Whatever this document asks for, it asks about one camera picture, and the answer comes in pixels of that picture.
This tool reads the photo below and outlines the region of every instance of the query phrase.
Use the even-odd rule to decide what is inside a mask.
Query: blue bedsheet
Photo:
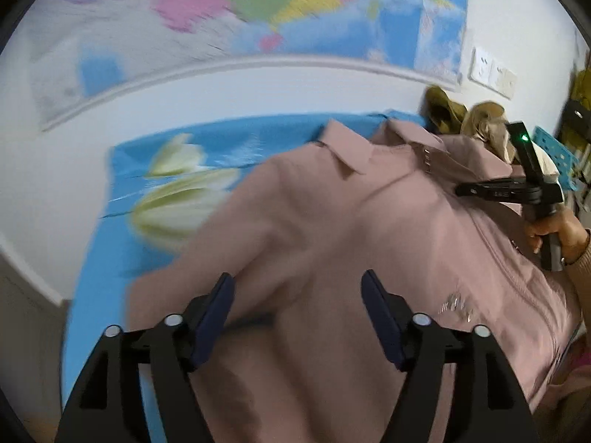
[[[187,143],[203,148],[205,166],[239,169],[239,178],[233,183],[236,185],[253,167],[270,156],[313,141],[329,118],[335,118],[358,134],[369,137],[386,116],[426,126],[423,118],[397,111],[369,115],[254,117],[178,128],[116,146],[111,154],[109,203],[105,215],[98,222],[69,313],[62,360],[64,401],[102,331],[112,324],[125,326],[126,287],[140,275],[161,268],[173,259],[172,254],[154,248],[130,229],[129,212],[154,189],[155,179],[146,178],[146,174],[155,155],[175,135],[188,134]],[[164,442],[151,391],[144,391],[144,402],[153,441]]]

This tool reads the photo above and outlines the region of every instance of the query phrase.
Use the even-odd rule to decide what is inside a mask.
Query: electrical outlet
[[[492,66],[493,58],[482,48],[475,48],[470,79],[481,85],[488,86],[491,78]]]
[[[501,93],[504,78],[505,69],[497,60],[493,60],[491,74],[488,78],[488,84],[486,86]]]
[[[501,94],[512,100],[515,96],[516,87],[517,75],[515,75],[515,73],[513,73],[512,71],[505,69],[503,72],[503,84],[501,87]]]
[[[515,96],[517,75],[482,48],[474,49],[470,79],[510,100]]]

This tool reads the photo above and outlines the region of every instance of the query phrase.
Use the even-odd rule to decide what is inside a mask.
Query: white flower
[[[188,144],[188,133],[174,136],[156,154],[146,176],[173,176],[206,169],[202,166],[207,155],[197,144]]]
[[[239,177],[237,168],[208,170],[159,186],[135,205],[131,226],[150,244],[178,253]]]

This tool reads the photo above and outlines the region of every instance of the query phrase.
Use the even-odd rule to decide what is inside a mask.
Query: sleeve cuff
[[[566,267],[568,276],[573,282],[582,282],[591,280],[591,243],[577,261]]]

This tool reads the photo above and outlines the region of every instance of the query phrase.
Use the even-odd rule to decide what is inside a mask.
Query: beige sweater sleeve
[[[577,291],[578,300],[583,309],[584,322],[587,328],[591,329],[591,243],[578,261],[566,267],[566,271]],[[587,333],[587,343],[591,348],[589,333]]]

